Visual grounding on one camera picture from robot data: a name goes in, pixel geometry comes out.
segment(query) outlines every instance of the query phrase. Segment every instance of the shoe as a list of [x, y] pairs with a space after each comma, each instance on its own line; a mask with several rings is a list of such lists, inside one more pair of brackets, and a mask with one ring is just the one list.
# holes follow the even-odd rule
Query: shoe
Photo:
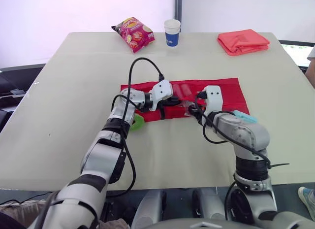
[[300, 187], [298, 195], [309, 210], [312, 220], [315, 221], [315, 190]]

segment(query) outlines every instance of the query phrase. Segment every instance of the table surface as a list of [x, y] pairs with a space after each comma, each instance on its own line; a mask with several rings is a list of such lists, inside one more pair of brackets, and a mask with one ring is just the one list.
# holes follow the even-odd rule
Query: table surface
[[[137, 57], [152, 59], [168, 80], [238, 77], [252, 115], [270, 133], [273, 184], [314, 181], [315, 91], [271, 33], [268, 50], [231, 57], [217, 33], [181, 33], [167, 47], [162, 33], [136, 54], [116, 33], [71, 33], [44, 67], [0, 134], [0, 187], [57, 190], [79, 176], [80, 162], [127, 83]], [[132, 82], [157, 80], [147, 62]], [[209, 132], [211, 139], [218, 138]], [[233, 179], [231, 144], [213, 145], [194, 118], [146, 123], [127, 139], [134, 189], [227, 186]], [[131, 182], [128, 161], [112, 190]]]

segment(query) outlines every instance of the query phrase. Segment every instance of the red cloth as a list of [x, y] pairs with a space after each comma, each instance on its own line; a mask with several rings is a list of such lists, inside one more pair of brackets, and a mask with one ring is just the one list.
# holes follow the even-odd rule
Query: red cloth
[[253, 30], [220, 33], [218, 42], [231, 56], [265, 50], [270, 43]]
[[[156, 83], [157, 82], [146, 82], [142, 84], [131, 85], [131, 87], [136, 90], [141, 90], [148, 93]], [[175, 96], [177, 96], [180, 100], [188, 100], [192, 102], [194, 102], [195, 95], [202, 91], [206, 86], [219, 85], [223, 97], [222, 109], [224, 111], [239, 110], [249, 114], [249, 110], [247, 108], [246, 101], [237, 78], [222, 80], [183, 80], [170, 81], [170, 83], [172, 84]], [[125, 88], [128, 88], [128, 85], [121, 85], [121, 90]], [[199, 99], [198, 103], [204, 104], [205, 102]], [[165, 106], [164, 111], [166, 119], [187, 117], [185, 115], [185, 108], [181, 104], [176, 106]], [[161, 119], [159, 110], [146, 113], [141, 113], [138, 111], [136, 112], [144, 118], [145, 122], [157, 121]]]

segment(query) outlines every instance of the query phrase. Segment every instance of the chip bag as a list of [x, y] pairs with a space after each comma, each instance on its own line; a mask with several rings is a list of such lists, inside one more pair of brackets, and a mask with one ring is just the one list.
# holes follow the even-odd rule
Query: chip bag
[[154, 40], [153, 32], [134, 17], [130, 17], [116, 26], [112, 26], [135, 53]]

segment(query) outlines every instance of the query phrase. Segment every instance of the paper cup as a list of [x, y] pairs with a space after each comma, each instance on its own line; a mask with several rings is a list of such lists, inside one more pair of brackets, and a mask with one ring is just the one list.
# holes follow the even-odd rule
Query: paper cup
[[175, 47], [178, 44], [179, 30], [181, 22], [175, 19], [170, 19], [164, 22], [166, 44], [170, 47]]

